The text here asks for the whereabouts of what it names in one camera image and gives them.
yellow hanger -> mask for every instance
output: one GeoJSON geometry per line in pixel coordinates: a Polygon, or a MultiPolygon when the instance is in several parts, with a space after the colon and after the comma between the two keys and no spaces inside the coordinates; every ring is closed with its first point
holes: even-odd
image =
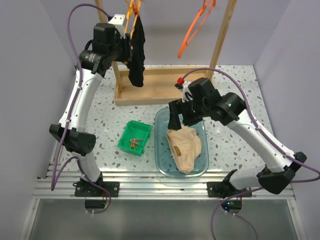
{"type": "Polygon", "coordinates": [[[131,17],[132,13],[135,14],[133,26],[132,26],[131,33],[130,33],[130,38],[132,38],[132,35],[135,31],[137,18],[140,15],[141,1],[142,0],[138,0],[138,4],[137,4],[136,0],[131,0],[130,2],[129,2],[129,0],[125,0],[125,2],[128,4],[128,10],[126,11],[126,16],[125,16],[126,24],[125,24],[124,32],[126,32],[126,33],[128,32],[129,18],[131,17]]]}

green plastic tray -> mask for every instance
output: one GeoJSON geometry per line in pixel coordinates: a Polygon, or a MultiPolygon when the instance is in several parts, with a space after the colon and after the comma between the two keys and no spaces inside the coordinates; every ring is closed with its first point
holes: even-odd
{"type": "Polygon", "coordinates": [[[150,138],[150,131],[153,126],[131,120],[126,124],[124,132],[118,143],[118,147],[121,148],[124,152],[133,154],[136,156],[141,156],[145,152],[145,145],[148,138],[150,138]],[[131,139],[143,139],[138,141],[140,145],[135,145],[135,149],[130,148],[131,139]]]}

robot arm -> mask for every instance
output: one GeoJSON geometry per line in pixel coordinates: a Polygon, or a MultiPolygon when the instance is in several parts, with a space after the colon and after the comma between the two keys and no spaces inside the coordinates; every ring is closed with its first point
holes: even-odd
{"type": "Polygon", "coordinates": [[[79,86],[80,71],[77,69],[67,107],[59,123],[51,124],[49,128],[49,132],[60,142],[68,122],[63,145],[68,152],[79,159],[85,174],[81,176],[83,184],[88,181],[85,176],[94,183],[102,181],[93,153],[96,136],[86,132],[86,123],[94,95],[112,61],[129,62],[132,59],[130,36],[125,34],[124,21],[125,15],[116,14],[109,23],[95,25],[93,39],[86,44],[79,55],[82,67],[81,86],[79,86]],[[68,120],[68,111],[73,102],[74,107],[68,120]]]}
{"type": "Polygon", "coordinates": [[[169,129],[179,130],[181,128],[179,114],[182,114],[182,123],[186,126],[192,126],[202,121],[204,117],[210,117],[236,132],[265,162],[265,165],[259,167],[231,171],[222,182],[223,189],[221,191],[224,196],[232,196],[238,190],[247,187],[263,187],[273,194],[279,194],[291,182],[300,166],[281,154],[259,130],[262,129],[286,152],[287,156],[294,156],[302,163],[306,161],[307,157],[302,152],[294,153],[284,146],[256,118],[254,119],[258,128],[255,127],[245,102],[238,95],[229,92],[221,96],[211,81],[204,77],[187,86],[180,79],[178,85],[183,86],[182,88],[188,88],[189,91],[186,91],[178,87],[183,93],[190,92],[191,100],[186,100],[186,96],[183,96],[183,100],[178,99],[169,103],[169,129]]]}

wooden post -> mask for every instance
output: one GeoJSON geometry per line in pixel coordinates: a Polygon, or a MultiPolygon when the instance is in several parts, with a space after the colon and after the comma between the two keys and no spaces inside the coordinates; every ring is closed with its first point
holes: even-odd
{"type": "MultiPolygon", "coordinates": [[[[229,28],[229,24],[230,24],[230,20],[232,17],[232,14],[234,12],[235,6],[236,6],[237,0],[228,0],[225,12],[224,12],[224,16],[222,19],[222,23],[220,26],[220,30],[219,30],[219,34],[218,34],[218,38],[216,40],[215,43],[215,47],[214,47],[214,51],[213,51],[213,55],[211,58],[211,62],[210,62],[210,68],[216,68],[217,62],[218,62],[218,58],[222,49],[222,45],[224,44],[224,40],[229,28]]],[[[205,76],[208,79],[212,79],[212,76],[214,75],[213,71],[209,71],[207,70],[205,72],[205,76]]]]}
{"type": "MultiPolygon", "coordinates": [[[[94,0],[95,5],[101,9],[104,10],[104,5],[102,4],[102,0],[94,0]]],[[[107,23],[108,22],[108,18],[107,16],[98,10],[98,15],[99,15],[99,19],[101,23],[107,23]]],[[[115,81],[116,84],[118,86],[118,90],[121,93],[123,91],[123,84],[122,84],[122,78],[119,72],[119,68],[118,68],[118,64],[117,62],[113,61],[112,62],[112,67],[113,67],[113,71],[114,71],[114,75],[115,75],[115,81]]]]}

translucent blue container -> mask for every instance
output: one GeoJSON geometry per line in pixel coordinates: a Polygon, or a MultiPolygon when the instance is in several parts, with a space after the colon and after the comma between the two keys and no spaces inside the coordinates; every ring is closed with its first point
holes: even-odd
{"type": "Polygon", "coordinates": [[[203,121],[191,126],[201,140],[201,153],[194,161],[194,169],[189,174],[178,170],[175,160],[171,154],[167,140],[168,123],[170,118],[169,108],[163,108],[155,115],[154,128],[154,158],[158,170],[167,177],[190,178],[199,177],[204,174],[209,167],[209,153],[206,136],[205,123],[203,121]]]}

